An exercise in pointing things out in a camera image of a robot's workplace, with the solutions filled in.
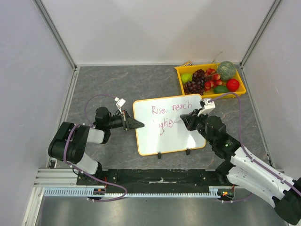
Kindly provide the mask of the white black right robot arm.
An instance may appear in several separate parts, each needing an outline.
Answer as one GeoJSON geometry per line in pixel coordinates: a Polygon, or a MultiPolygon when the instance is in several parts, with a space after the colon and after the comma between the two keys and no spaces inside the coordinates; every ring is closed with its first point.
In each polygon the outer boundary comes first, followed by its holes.
{"type": "Polygon", "coordinates": [[[224,159],[217,171],[230,183],[263,199],[288,224],[301,220],[301,180],[274,169],[229,135],[220,117],[194,110],[180,116],[188,131],[197,131],[224,159]]]}

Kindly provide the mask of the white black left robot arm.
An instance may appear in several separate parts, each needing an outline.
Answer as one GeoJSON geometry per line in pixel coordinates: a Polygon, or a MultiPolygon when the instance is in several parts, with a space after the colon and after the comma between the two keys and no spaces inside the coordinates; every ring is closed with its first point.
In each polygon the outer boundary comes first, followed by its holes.
{"type": "Polygon", "coordinates": [[[132,118],[126,110],[112,115],[106,107],[95,111],[92,127],[70,122],[63,122],[48,148],[48,155],[63,161],[81,173],[102,178],[101,163],[85,153],[87,143],[106,144],[111,136],[111,129],[123,128],[125,131],[143,128],[144,124],[132,118]]]}

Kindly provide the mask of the yellow-framed whiteboard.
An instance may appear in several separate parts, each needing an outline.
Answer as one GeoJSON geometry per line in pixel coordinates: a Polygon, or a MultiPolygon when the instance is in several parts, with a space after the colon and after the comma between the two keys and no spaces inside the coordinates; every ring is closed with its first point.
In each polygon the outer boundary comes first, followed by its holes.
{"type": "Polygon", "coordinates": [[[192,94],[135,101],[134,118],[144,124],[136,130],[138,153],[147,156],[205,147],[197,131],[188,131],[183,121],[174,123],[181,114],[199,109],[201,98],[192,94]]]}

